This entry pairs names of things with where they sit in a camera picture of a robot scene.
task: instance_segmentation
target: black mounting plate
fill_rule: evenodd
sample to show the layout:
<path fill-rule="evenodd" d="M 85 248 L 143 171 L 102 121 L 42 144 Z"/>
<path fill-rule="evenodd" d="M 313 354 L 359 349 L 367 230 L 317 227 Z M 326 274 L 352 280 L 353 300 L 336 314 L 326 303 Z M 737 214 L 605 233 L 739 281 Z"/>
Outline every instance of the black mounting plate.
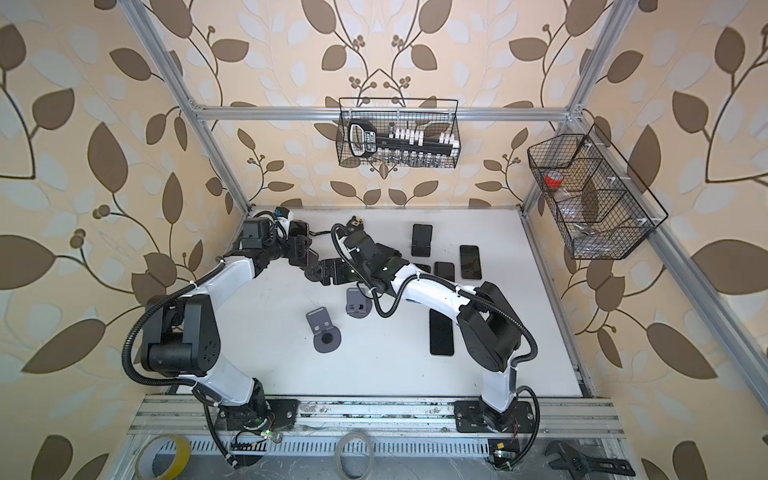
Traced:
<path fill-rule="evenodd" d="M 272 422 L 272 430 L 296 423 L 299 400 L 296 399 L 271 399 L 267 400 L 270 404 L 270 413 L 275 415 Z M 227 430 L 240 431 L 245 425 L 253 427 L 253 420 L 258 419 L 258 413 L 252 410 L 238 410 L 237 407 L 228 407 L 222 409 L 224 419 L 227 421 Z"/>
<path fill-rule="evenodd" d="M 518 423 L 518 433 L 533 432 L 533 421 L 528 419 L 528 414 L 532 413 L 531 404 L 525 400 L 514 403 L 511 415 Z M 456 419 L 456 430 L 459 433 L 498 433 L 485 426 L 479 400 L 453 402 L 453 415 Z M 513 429 L 503 433 L 511 434 Z"/>

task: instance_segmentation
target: hanging wire basket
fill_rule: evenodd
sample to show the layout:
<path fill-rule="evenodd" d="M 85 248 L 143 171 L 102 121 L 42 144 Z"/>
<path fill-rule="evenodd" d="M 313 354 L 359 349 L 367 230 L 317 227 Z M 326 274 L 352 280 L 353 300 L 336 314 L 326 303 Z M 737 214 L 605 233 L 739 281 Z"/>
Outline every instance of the hanging wire basket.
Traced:
<path fill-rule="evenodd" d="M 574 260 L 624 259 L 669 217 L 618 149 L 626 172 L 605 159 L 611 145 L 593 125 L 585 135 L 561 134 L 528 149 L 531 172 Z M 656 211 L 643 207 L 633 191 Z"/>
<path fill-rule="evenodd" d="M 340 98 L 339 164 L 455 168 L 457 109 L 457 100 L 443 98 Z"/>

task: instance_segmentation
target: floor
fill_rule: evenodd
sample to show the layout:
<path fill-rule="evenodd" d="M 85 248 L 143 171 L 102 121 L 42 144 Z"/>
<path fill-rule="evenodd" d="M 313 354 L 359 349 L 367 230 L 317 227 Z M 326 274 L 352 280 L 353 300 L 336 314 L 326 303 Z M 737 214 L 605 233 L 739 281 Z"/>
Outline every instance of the floor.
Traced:
<path fill-rule="evenodd" d="M 400 250 L 416 263 L 456 264 L 459 283 L 495 283 L 506 295 L 539 345 L 539 355 L 521 364 L 518 384 L 540 396 L 581 396 L 571 360 L 548 302 L 544 285 L 516 210 L 295 210 L 312 231 L 345 223 L 353 214 L 365 222 L 377 243 Z M 412 225 L 434 226 L 432 255 L 412 258 Z M 458 247 L 477 245 L 482 280 L 463 280 Z M 321 259 L 337 257 L 329 235 L 312 248 Z M 223 352 L 246 374 L 258 378 L 268 395 L 477 396 L 482 372 L 466 352 L 454 325 L 455 355 L 429 353 L 429 311 L 402 303 L 388 319 L 346 315 L 346 289 L 307 280 L 287 260 L 272 262 L 216 312 Z M 391 298 L 382 299 L 388 309 Z M 328 309 L 342 333 L 339 348 L 318 353 L 305 315 Z M 519 352 L 528 351 L 523 342 Z"/>

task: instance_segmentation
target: black smartphone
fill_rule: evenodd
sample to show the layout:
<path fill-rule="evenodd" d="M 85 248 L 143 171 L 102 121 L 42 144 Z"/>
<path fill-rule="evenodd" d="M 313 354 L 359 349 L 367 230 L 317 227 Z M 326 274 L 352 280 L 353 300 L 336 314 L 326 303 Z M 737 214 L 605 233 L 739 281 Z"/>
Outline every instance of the black smartphone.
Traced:
<path fill-rule="evenodd" d="M 429 257 L 432 252 L 432 225 L 415 223 L 411 239 L 411 257 Z"/>
<path fill-rule="evenodd" d="M 456 281 L 456 265 L 453 262 L 435 262 L 435 275 L 449 282 Z"/>
<path fill-rule="evenodd" d="M 462 262 L 462 278 L 466 280 L 480 280 L 482 269 L 480 268 L 480 249 L 477 245 L 460 245 L 458 257 Z"/>
<path fill-rule="evenodd" d="M 429 310 L 429 352 L 453 356 L 453 320 L 432 309 Z"/>

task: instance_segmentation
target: clear tape roll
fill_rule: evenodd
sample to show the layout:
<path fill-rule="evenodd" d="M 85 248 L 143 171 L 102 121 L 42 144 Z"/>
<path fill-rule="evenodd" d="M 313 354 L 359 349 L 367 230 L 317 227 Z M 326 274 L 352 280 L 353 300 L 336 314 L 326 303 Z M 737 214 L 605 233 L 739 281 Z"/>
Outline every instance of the clear tape roll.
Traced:
<path fill-rule="evenodd" d="M 176 445 L 174 460 L 165 469 L 165 472 L 156 476 L 152 470 L 154 458 L 169 440 Z M 186 437 L 181 435 L 159 435 L 150 440 L 139 452 L 135 465 L 136 477 L 139 480 L 173 480 L 173 478 L 179 476 L 187 466 L 187 463 L 189 463 L 191 452 L 192 446 Z"/>

